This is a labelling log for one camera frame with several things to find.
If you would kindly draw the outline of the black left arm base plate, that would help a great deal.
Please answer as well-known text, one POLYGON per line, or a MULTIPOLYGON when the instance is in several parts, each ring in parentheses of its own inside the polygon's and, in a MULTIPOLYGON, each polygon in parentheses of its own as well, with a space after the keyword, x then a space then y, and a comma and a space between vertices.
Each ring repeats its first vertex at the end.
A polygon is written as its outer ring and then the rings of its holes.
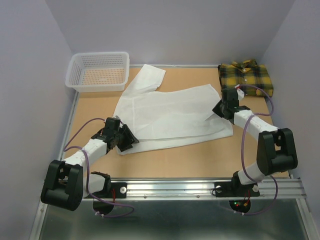
POLYGON ((108 192, 101 190, 92 194, 101 199, 125 199, 128 184, 126 182, 111 182, 108 192))

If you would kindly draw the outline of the metal table frame edge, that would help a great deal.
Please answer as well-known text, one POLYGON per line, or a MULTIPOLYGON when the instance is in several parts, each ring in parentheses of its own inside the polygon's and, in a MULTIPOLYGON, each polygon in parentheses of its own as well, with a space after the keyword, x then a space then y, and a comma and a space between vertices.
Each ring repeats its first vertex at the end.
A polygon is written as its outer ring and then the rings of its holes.
MULTIPOLYGON (((70 136, 70 131, 71 131, 72 124, 73 124, 73 118, 74 118, 76 107, 78 104, 78 99, 79 99, 79 93, 76 92, 74 95, 74 98, 73 98, 72 105, 71 105, 69 118, 68 118, 67 125, 66 125, 65 131, 64 131, 64 136, 63 136, 63 140, 61 142, 61 146, 60 146, 57 160, 61 160, 63 158, 63 156, 65 155, 63 149, 64 149, 64 147, 69 139, 69 136, 70 136)), ((29 236, 30 240, 38 240, 40 238, 43 222, 44 222, 44 219, 46 216, 47 207, 48 207, 47 204, 39 201, 38 208, 37 208, 36 215, 35 215, 35 219, 34 219, 31 233, 29 236)))

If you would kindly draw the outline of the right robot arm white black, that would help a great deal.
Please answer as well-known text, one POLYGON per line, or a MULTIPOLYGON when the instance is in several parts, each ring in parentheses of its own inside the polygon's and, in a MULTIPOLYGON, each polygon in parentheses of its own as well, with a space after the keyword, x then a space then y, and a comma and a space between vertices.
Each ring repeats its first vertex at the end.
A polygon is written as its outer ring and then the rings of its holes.
POLYGON ((244 153, 245 137, 250 134, 257 141, 256 161, 242 166, 230 181, 218 181, 212 194, 218 198, 258 197, 258 183, 275 173, 293 170, 298 166, 293 132, 278 128, 262 120, 261 114, 254 113, 247 106, 240 105, 245 93, 239 86, 221 91, 221 100, 213 108, 219 117, 243 129, 241 153, 244 153))

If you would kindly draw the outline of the white perforated plastic basket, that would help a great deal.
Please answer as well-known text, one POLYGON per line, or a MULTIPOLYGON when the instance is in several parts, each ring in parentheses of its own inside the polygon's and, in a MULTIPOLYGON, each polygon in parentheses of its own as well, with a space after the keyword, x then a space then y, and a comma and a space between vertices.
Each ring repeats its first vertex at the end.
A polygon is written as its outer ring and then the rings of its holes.
POLYGON ((79 93, 122 92, 129 70, 130 57, 124 51, 77 53, 69 62, 65 85, 79 93))

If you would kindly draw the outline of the yellow plaid folded shirt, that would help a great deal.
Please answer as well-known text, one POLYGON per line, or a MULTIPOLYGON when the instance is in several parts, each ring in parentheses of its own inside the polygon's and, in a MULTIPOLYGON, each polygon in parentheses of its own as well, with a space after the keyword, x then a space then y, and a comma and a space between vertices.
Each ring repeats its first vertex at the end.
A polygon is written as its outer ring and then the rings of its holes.
POLYGON ((267 68, 255 59, 222 63, 218 66, 218 76, 222 89, 242 85, 241 89, 248 96, 273 96, 274 87, 267 68))

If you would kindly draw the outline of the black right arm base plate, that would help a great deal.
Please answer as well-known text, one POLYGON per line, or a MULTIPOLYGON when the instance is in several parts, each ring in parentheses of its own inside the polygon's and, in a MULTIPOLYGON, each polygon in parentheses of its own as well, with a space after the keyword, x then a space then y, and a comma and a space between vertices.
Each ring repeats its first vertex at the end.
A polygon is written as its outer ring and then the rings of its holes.
POLYGON ((211 193, 218 198, 259 197, 257 184, 242 185, 231 181, 218 181, 214 183, 211 193))

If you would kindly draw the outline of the aluminium mounting rail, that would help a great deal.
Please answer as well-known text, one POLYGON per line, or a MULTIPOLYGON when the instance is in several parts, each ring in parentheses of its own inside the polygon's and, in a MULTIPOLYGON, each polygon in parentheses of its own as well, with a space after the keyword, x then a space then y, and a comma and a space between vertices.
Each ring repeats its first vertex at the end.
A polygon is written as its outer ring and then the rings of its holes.
MULTIPOLYGON (((112 185, 124 183, 124 201, 195 201, 222 200, 212 195, 218 183, 228 178, 113 178, 112 185)), ((301 179, 277 178, 278 199, 306 199, 301 179)))

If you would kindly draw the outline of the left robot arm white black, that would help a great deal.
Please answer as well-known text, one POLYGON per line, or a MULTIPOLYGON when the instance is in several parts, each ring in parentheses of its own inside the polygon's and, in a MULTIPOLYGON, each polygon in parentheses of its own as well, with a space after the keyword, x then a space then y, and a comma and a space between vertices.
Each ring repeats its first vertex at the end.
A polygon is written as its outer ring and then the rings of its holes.
POLYGON ((113 149, 132 149, 139 140, 119 118, 108 117, 103 122, 104 127, 85 146, 75 146, 73 155, 49 164, 40 195, 42 203, 74 211, 90 197, 95 200, 95 214, 109 218, 116 199, 126 198, 127 183, 113 183, 109 174, 91 171, 90 166, 113 149))

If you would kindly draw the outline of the white long sleeve shirt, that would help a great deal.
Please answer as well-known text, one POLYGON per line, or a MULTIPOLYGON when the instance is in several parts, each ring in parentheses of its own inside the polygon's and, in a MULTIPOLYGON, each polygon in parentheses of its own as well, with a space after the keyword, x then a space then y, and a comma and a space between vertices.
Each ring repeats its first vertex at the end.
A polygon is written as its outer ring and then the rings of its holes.
POLYGON ((119 155, 161 150, 233 136, 231 123, 213 113, 220 101, 210 85, 160 92, 166 72, 145 64, 116 105, 114 115, 138 139, 119 155))

